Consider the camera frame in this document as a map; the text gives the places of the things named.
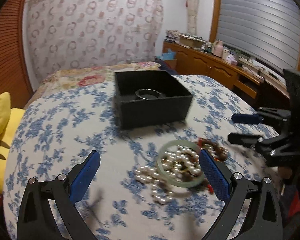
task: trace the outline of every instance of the silver bolt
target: silver bolt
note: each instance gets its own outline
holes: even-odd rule
[[[59,176],[58,176],[58,180],[64,180],[65,178],[66,178],[66,174],[60,174]]]
[[[35,178],[30,178],[28,182],[29,182],[30,184],[34,184]]]
[[[264,182],[265,182],[266,184],[270,184],[270,183],[271,183],[271,179],[269,179],[269,178],[264,178],[263,180],[264,180]]]
[[[236,172],[235,174],[233,174],[233,176],[235,179],[242,179],[242,175],[240,173]]]

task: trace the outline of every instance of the orange louvered door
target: orange louvered door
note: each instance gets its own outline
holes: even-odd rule
[[[0,10],[0,94],[10,93],[12,108],[23,108],[33,94],[22,44],[24,2],[7,0]]]

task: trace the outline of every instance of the open black box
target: open black box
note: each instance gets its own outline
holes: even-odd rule
[[[181,121],[186,118],[192,94],[165,70],[116,72],[116,103],[121,129]],[[140,99],[139,89],[156,90],[164,96]]]

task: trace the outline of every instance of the floral blanket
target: floral blanket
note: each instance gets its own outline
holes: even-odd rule
[[[194,95],[182,122],[121,130],[113,81],[79,86],[32,103],[16,131],[5,171],[3,207],[10,237],[16,239],[20,202],[29,178],[46,181],[67,174],[92,150],[101,155],[100,168],[75,206],[97,239],[199,240],[207,233],[224,206],[214,194],[200,187],[174,187],[173,200],[160,205],[154,203],[150,185],[135,180],[136,167],[153,167],[160,148],[172,140],[217,141],[229,150],[226,165],[232,172],[254,180],[267,176],[278,185],[277,172],[265,165],[260,154],[227,141],[231,132],[269,138],[277,135],[274,129],[233,123],[233,113],[251,114],[254,109],[212,78],[174,77]],[[238,234],[248,204],[249,200],[230,238]],[[50,205],[62,235],[69,237],[55,202]]]
[[[50,96],[54,93],[72,88],[112,81],[114,72],[117,71],[159,70],[159,66],[158,63],[148,61],[113,66],[59,70],[49,75],[42,82],[24,109],[26,110],[32,102],[41,97]]]

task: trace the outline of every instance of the window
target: window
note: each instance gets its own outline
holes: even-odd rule
[[[216,39],[277,72],[296,69],[300,10],[293,0],[221,0]]]

